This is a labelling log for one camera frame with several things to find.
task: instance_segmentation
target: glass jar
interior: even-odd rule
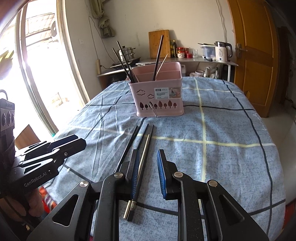
[[[179,47],[177,49],[178,58],[185,58],[185,50],[183,47]]]

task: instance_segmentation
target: wooden door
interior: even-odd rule
[[[268,5],[263,0],[228,0],[236,42],[234,83],[261,117],[267,117],[278,72],[278,39]]]

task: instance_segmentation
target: floor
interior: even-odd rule
[[[296,110],[284,107],[280,104],[273,104],[268,118],[262,118],[265,123],[271,139],[279,149],[283,140],[287,136],[296,115]]]
[[[296,198],[296,110],[275,104],[271,107],[269,118],[262,118],[270,136],[279,151],[283,168],[286,204]]]

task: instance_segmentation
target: cloud cutout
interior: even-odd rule
[[[139,90],[139,91],[137,91],[137,95],[144,95],[146,92],[145,91],[143,91],[143,90]]]

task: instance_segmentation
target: wooden cutting board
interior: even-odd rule
[[[157,30],[149,32],[149,49],[150,49],[150,58],[156,58],[159,48],[160,38],[163,35],[163,45],[160,52],[160,58],[164,58],[168,55],[170,58],[170,34],[168,30]]]

